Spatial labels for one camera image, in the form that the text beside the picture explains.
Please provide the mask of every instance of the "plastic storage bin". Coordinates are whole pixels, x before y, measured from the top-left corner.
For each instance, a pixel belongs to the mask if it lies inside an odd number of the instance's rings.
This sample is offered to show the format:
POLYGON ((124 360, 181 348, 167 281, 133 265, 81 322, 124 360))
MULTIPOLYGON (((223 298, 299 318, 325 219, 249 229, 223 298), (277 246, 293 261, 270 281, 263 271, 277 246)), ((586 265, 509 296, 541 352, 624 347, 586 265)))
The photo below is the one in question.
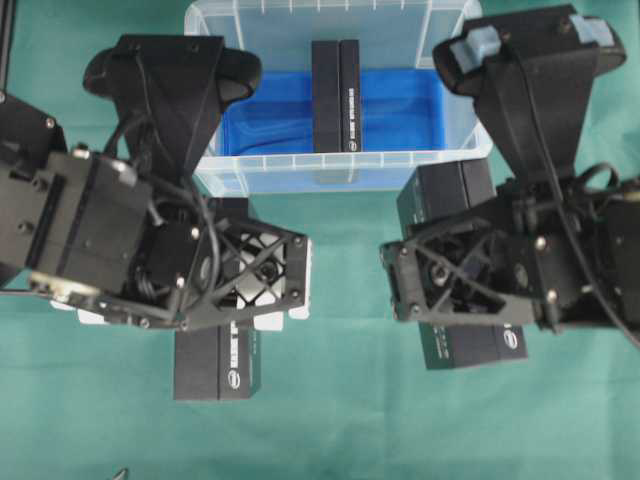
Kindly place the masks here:
MULTIPOLYGON (((433 70, 433 47, 481 13, 477 0, 199 0, 187 10, 185 34, 222 35, 228 47, 255 53, 265 80, 283 72, 310 75, 312 40, 356 38, 364 75, 433 70)), ((439 80, 437 88, 438 149, 225 156, 223 122, 196 174, 214 196, 395 190, 418 165, 488 155, 491 139, 471 99, 450 94, 439 80)))

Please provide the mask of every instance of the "black box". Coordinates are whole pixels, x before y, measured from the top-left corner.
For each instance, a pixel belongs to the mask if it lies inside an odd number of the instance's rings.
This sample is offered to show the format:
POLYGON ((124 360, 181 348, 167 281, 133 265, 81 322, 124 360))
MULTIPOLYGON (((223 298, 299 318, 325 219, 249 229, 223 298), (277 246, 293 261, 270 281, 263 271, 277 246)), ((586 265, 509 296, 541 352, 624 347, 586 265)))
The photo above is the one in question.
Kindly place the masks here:
MULTIPOLYGON (((249 216, 246 198, 218 199, 217 214, 249 216)), ((260 332, 252 319, 193 332, 176 332, 175 400, 240 400, 260 388, 260 332)))
MULTIPOLYGON (((412 225, 460 213, 494 195, 486 159, 418 167, 398 197, 403 236, 410 235, 412 225)), ((430 370, 527 358, 522 327, 421 323, 419 328, 430 370)))
POLYGON ((358 40, 340 42, 340 101, 342 151, 362 151, 362 112, 360 101, 360 44, 358 40))
POLYGON ((337 41, 311 42, 313 151, 342 150, 340 48, 337 41))

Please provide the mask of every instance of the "blue liner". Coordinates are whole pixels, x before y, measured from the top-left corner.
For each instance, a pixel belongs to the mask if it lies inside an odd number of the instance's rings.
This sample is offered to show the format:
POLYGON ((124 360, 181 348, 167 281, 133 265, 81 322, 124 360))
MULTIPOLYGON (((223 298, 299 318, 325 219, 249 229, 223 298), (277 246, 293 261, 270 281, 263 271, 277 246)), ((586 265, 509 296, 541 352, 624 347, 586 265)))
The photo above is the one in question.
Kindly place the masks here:
MULTIPOLYGON (((362 72, 364 151, 444 148, 442 84, 433 70, 362 72)), ((266 72, 223 117, 220 154, 313 153, 310 73, 266 72)))

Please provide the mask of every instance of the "wire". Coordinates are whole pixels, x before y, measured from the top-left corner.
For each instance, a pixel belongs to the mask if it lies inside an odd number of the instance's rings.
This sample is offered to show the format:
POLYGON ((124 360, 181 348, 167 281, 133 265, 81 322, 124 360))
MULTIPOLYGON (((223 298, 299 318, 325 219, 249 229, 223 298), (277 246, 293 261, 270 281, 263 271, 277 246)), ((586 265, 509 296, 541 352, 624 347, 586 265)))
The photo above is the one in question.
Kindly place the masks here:
POLYGON ((547 179, 549 180, 549 186, 551 187, 551 194, 553 196, 554 203, 556 205, 556 209, 558 210, 558 215, 560 216, 560 221, 562 222, 562 226, 564 227, 567 237, 569 239, 569 243, 573 247, 574 253, 576 255, 576 259, 580 264, 580 268, 582 269, 587 281, 591 284, 592 293, 602 306, 605 314, 609 317, 609 320, 618 327, 622 333, 629 339, 629 341, 638 349, 640 349, 640 339, 627 327, 627 325, 618 317, 616 311, 611 307, 608 299, 605 296, 605 293, 600 288, 598 284, 598 279, 596 275, 593 273, 591 266, 589 265, 589 261, 582 251, 582 247, 580 246, 580 242, 578 240, 578 236, 576 231, 574 230, 573 223, 569 220, 569 215, 567 214, 564 207, 564 195, 562 194, 562 188, 560 187, 560 181, 558 179, 558 173, 556 172, 555 166, 553 165, 553 160, 551 159, 551 154, 549 152, 549 147, 547 146, 547 142, 542 133, 542 128, 540 126, 540 118, 538 115, 538 109, 536 107, 535 97, 533 95, 533 90, 531 88, 531 84, 529 83, 529 78, 527 77, 527 72, 524 67, 524 63, 522 62, 522 58, 515 51, 515 49, 511 48, 509 44, 506 44, 509 47, 509 51, 513 55, 522 72, 522 77, 524 79, 525 90, 527 92, 527 96, 529 97, 529 107, 531 109, 531 117, 533 119, 533 126, 536 132, 536 136, 538 137, 538 142, 540 143, 540 147, 542 148, 542 160, 543 166, 547 173, 547 179))
POLYGON ((185 183, 187 183, 191 193, 194 196, 195 201, 200 205, 200 213, 204 219, 205 225, 207 226, 207 231, 209 233, 209 242, 211 243, 211 266, 209 268, 209 283, 205 287, 204 291, 188 306, 185 308, 185 313, 190 312, 195 309, 202 300, 207 296, 206 294, 213 293, 217 284, 218 277, 220 276, 220 242, 218 241, 218 234, 216 233, 216 227, 213 221, 213 215, 211 211, 207 207, 202 198, 202 195, 198 191, 198 186, 192 177, 184 177, 185 183))
MULTIPOLYGON (((153 126, 156 142, 158 143, 158 146, 162 149, 162 153, 166 157, 167 161, 169 161, 169 163, 171 164, 171 167, 173 168, 173 170, 176 172, 176 174, 180 175, 178 164, 173 159, 171 152, 166 147, 166 145, 162 141, 162 138, 160 138, 160 134, 158 133, 158 127, 154 118, 153 109, 151 108, 151 99, 149 96, 149 84, 148 84, 147 74, 139 53, 136 54, 135 59, 136 59, 136 65, 138 66, 138 70, 140 71, 140 76, 142 77, 142 90, 144 94, 145 106, 149 115, 150 123, 153 126)), ((193 196, 194 207, 196 208, 196 210, 199 210, 200 216, 204 220, 204 223, 207 227, 207 231, 209 233, 209 241, 211 243, 211 255, 212 255, 211 267, 209 270, 209 283, 207 284, 206 289, 196 298, 196 300, 185 309, 185 312, 188 312, 193 310, 202 302, 207 292, 212 293, 215 290, 216 285, 218 283, 218 277, 220 276, 221 260, 220 260, 220 243, 218 241, 218 235, 216 233, 216 228, 215 228, 213 216, 211 215, 211 211, 209 210, 206 203, 204 202, 202 195, 200 195, 200 192, 198 191, 198 187, 195 181, 193 180, 193 177, 188 175, 181 175, 181 178, 183 182, 186 184, 186 186, 189 188, 189 190, 191 191, 191 194, 193 196)), ((155 180, 157 183, 168 183, 164 181, 159 181, 160 179, 157 179, 157 178, 155 180)))
POLYGON ((0 296, 4 297, 42 297, 44 295, 32 290, 0 290, 0 296))
POLYGON ((109 140, 104 146, 104 153, 113 158, 118 156, 118 142, 123 135, 129 133, 132 129, 149 122, 147 115, 140 113, 138 115, 129 115, 118 123, 109 140))
POLYGON ((587 184, 591 180, 593 180, 596 175, 602 172, 609 172, 609 182, 607 182, 607 188, 613 188, 620 185, 620 177, 618 176, 618 171, 613 167, 613 165, 607 162, 602 162, 593 165, 582 172, 580 176, 573 181, 572 187, 580 188, 582 191, 586 192, 587 184))

